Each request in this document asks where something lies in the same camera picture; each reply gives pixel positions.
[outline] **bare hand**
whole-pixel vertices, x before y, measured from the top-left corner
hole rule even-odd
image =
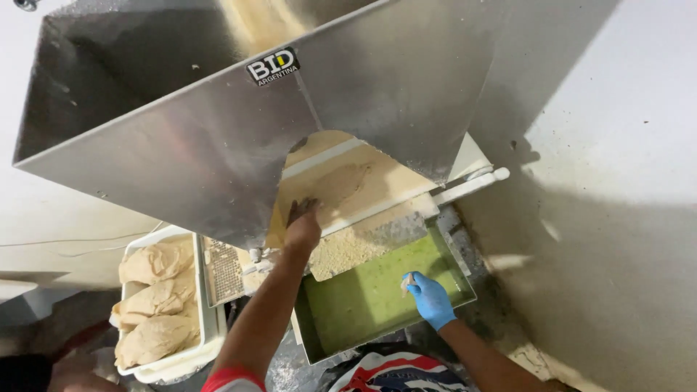
[[[288,217],[285,248],[305,252],[308,255],[319,243],[322,229],[317,223],[317,210],[321,203],[317,199],[303,199],[299,204],[293,200]]]

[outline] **bid argentina logo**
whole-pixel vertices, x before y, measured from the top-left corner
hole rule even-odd
[[[300,69],[300,62],[292,47],[259,59],[247,66],[252,79],[263,86]]]

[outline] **red sleeve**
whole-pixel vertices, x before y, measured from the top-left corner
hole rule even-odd
[[[263,392],[266,392],[266,387],[263,382],[252,372],[242,367],[236,366],[234,368],[220,369],[209,376],[201,389],[201,392],[215,392],[222,388],[226,384],[235,381],[236,379],[246,379],[247,381],[253,382],[259,387]]]

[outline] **green liquid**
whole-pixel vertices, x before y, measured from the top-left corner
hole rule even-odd
[[[439,233],[365,262],[334,278],[304,279],[314,324],[326,354],[377,338],[420,319],[411,294],[402,298],[401,277],[420,271],[442,284],[457,306],[474,297]]]

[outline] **blue latex glove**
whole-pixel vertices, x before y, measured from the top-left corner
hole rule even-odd
[[[408,285],[406,288],[414,296],[416,309],[421,317],[428,321],[436,331],[454,320],[455,313],[445,288],[419,271],[410,273],[416,280],[416,285]],[[410,273],[405,273],[401,278],[406,279]]]

